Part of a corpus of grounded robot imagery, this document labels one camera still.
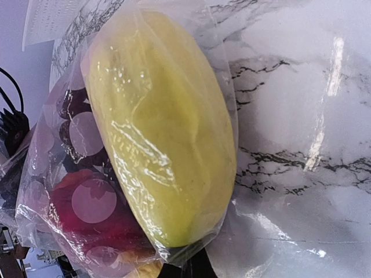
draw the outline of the yellow papaya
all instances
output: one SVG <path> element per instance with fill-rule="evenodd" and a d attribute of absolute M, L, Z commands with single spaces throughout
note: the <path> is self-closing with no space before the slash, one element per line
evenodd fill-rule
<path fill-rule="evenodd" d="M 186 246 L 215 228 L 234 187 L 223 94 L 195 39 L 168 16 L 141 10 L 113 20 L 81 64 L 94 117 L 147 236 Z"/>

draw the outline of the black marble vein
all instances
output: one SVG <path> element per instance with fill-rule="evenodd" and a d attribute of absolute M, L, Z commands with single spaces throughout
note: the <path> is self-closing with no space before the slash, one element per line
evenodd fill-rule
<path fill-rule="evenodd" d="M 61 44 L 54 50 L 52 67 L 60 76 L 73 62 L 80 43 L 88 35 L 99 31 L 103 24 L 111 18 L 118 8 L 120 8 L 124 0 L 104 0 L 103 2 L 109 3 L 103 10 L 99 9 L 99 4 L 96 6 L 95 10 L 90 10 L 87 13 L 82 9 L 62 37 Z M 62 53 L 67 55 L 67 58 L 63 61 L 61 59 Z"/>
<path fill-rule="evenodd" d="M 244 147 L 239 147 L 249 163 L 238 169 L 236 185 L 249 188 L 252 192 L 262 194 L 272 190 L 285 195 L 300 196 L 313 186 L 354 186 L 368 194 L 371 194 L 371 158 L 357 158 L 345 163 L 342 159 L 335 162 L 335 159 L 322 155 L 318 166 L 313 171 L 307 171 L 305 164 L 309 157 L 302 152 L 289 152 L 288 150 L 276 153 L 252 152 Z M 292 170 L 298 170 L 308 180 L 305 186 L 290 187 L 277 184 L 275 176 L 285 174 Z M 339 185 L 339 181 L 333 178 L 329 172 L 341 174 L 347 177 L 347 185 Z"/>
<path fill-rule="evenodd" d="M 240 78 L 242 78 L 242 74 L 244 72 L 250 72 L 253 74 L 260 74 L 260 73 L 266 73 L 269 74 L 270 72 L 273 72 L 277 70 L 281 66 L 290 66 L 290 63 L 285 60 L 279 60 L 277 63 L 275 63 L 272 66 L 264 66 L 260 69 L 254 69 L 252 67 L 247 67 L 245 65 L 239 66 L 238 68 L 231 67 L 232 68 L 232 80 L 234 81 L 235 85 L 235 92 L 236 92 L 236 104 L 237 104 L 237 111 L 241 110 L 244 106 L 250 104 L 252 102 L 252 96 L 250 95 L 253 92 L 258 91 L 259 87 L 264 86 L 265 82 L 259 82 L 255 87 L 252 89 L 245 89 L 240 88 L 239 82 Z"/>
<path fill-rule="evenodd" d="M 211 12 L 216 16 L 217 23 L 226 21 L 233 13 L 237 13 L 247 7 L 258 3 L 258 0 L 231 0 L 226 5 L 211 6 Z"/>

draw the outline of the marble countertop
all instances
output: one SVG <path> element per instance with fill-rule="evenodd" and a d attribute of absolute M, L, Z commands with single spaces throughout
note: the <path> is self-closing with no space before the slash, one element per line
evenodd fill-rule
<path fill-rule="evenodd" d="M 122 2 L 81 10 L 55 42 L 51 86 Z M 208 4 L 240 132 L 235 192 L 208 247 L 218 276 L 371 277 L 371 2 Z"/>

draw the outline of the clear plastic bag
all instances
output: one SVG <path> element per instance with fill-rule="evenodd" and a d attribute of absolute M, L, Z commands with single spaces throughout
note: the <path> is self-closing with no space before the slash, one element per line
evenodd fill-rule
<path fill-rule="evenodd" d="M 369 223 L 339 221 L 328 189 L 322 190 L 267 198 L 237 185 L 224 225 L 206 248 L 217 277 L 370 277 Z M 364 204 L 351 209 L 361 211 Z"/>
<path fill-rule="evenodd" d="M 174 265 L 217 235 L 234 187 L 237 109 L 219 43 L 203 1 L 128 0 L 81 62 L 125 196 Z"/>
<path fill-rule="evenodd" d="M 79 62 L 71 64 L 43 106 L 16 219 L 22 245 L 61 249 L 92 277 L 124 277 L 155 260 L 104 149 Z"/>
<path fill-rule="evenodd" d="M 15 216 L 19 184 L 32 133 L 26 135 L 18 151 L 0 168 L 0 223 L 14 232 L 17 231 Z"/>

